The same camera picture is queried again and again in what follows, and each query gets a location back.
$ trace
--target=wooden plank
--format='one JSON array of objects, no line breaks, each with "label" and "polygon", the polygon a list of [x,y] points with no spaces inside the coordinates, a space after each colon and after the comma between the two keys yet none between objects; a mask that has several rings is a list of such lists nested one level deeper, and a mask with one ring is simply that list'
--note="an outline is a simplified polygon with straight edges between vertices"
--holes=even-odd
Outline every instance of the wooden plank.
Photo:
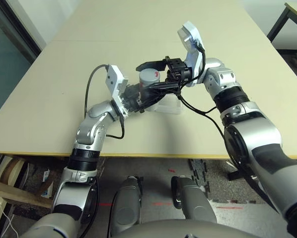
[{"label": "wooden plank", "polygon": [[0,197],[46,208],[51,208],[53,202],[51,199],[38,197],[30,192],[3,183],[0,183]]}]

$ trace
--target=white cable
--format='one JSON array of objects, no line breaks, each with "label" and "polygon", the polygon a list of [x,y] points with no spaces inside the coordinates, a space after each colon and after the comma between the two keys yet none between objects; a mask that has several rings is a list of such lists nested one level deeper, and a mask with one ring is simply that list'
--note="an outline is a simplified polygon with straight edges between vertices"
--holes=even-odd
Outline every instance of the white cable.
[{"label": "white cable", "polygon": [[28,172],[29,172],[29,163],[27,163],[27,173],[26,173],[26,177],[25,177],[24,183],[23,183],[21,188],[24,188],[24,186],[25,186],[25,183],[26,183],[27,178],[28,178]]},{"label": "white cable", "polygon": [[[21,189],[24,188],[24,186],[25,186],[25,184],[26,184],[26,182],[27,182],[28,173],[29,173],[29,163],[27,163],[27,172],[26,172],[26,176],[25,176],[24,183],[23,183],[23,185],[21,186]],[[13,220],[14,216],[15,216],[15,215],[13,214],[12,217],[11,217],[11,219],[10,219],[10,222]],[[1,234],[0,237],[3,237],[3,236],[5,235],[5,233],[7,232],[7,230],[8,230],[8,228],[9,228],[10,225],[11,225],[11,223],[9,223],[9,224],[7,225],[7,227],[5,228],[4,232]]]},{"label": "white cable", "polygon": [[[15,216],[15,215],[13,214],[12,217],[11,217],[11,219],[10,219],[10,222],[13,220],[14,216]],[[5,235],[5,233],[7,232],[8,228],[9,228],[9,225],[10,225],[10,223],[7,225],[7,227],[5,228],[3,234],[1,234],[0,237],[3,237],[3,236]]]},{"label": "white cable", "polygon": [[8,219],[9,225],[13,229],[13,231],[15,231],[17,238],[19,238],[17,231],[15,230],[15,228],[13,227],[13,225],[11,224],[11,220],[9,219],[9,217],[3,211],[3,208],[1,207],[1,204],[0,204],[0,209],[1,209],[1,212],[3,212],[3,215]]}]

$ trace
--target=black connector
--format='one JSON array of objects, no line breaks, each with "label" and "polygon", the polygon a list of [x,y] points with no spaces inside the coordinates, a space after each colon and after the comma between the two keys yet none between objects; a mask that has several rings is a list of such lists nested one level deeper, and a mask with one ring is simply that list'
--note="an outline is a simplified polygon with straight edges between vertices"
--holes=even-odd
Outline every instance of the black connector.
[{"label": "black connector", "polygon": [[97,168],[99,155],[100,151],[73,149],[67,168],[79,171],[94,171]]}]

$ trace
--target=black table leg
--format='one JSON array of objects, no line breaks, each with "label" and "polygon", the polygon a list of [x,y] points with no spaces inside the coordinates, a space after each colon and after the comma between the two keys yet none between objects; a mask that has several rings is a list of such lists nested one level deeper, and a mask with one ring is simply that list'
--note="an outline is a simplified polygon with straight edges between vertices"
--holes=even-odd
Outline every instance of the black table leg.
[{"label": "black table leg", "polygon": [[274,38],[277,36],[279,31],[284,26],[284,24],[287,22],[287,20],[289,18],[288,17],[289,12],[290,12],[290,10],[286,7],[284,9],[284,11],[282,12],[281,16],[279,17],[279,19],[277,20],[276,24],[274,24],[274,26],[272,27],[272,29],[268,33],[267,37],[270,40],[270,42],[272,42],[274,40]]}]

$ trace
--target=floor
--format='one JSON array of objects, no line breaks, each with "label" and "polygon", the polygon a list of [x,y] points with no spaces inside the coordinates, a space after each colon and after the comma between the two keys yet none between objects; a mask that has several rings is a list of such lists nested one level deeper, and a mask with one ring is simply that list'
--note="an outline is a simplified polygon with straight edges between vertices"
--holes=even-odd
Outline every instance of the floor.
[{"label": "floor", "polygon": [[[286,222],[261,200],[258,204],[248,201],[256,200],[256,194],[242,179],[228,181],[226,171],[231,168],[225,161],[206,161],[207,180],[210,182],[209,197],[218,223],[266,238],[289,238]],[[184,219],[181,210],[172,205],[170,180],[172,176],[185,175],[191,177],[193,172],[188,160],[166,158],[108,158],[100,178],[100,208],[86,238],[106,237],[109,212],[113,196],[122,181],[130,175],[144,177],[142,199],[142,222],[163,219]],[[15,216],[13,225],[22,234],[35,221]],[[8,230],[4,237],[16,237]]]}]

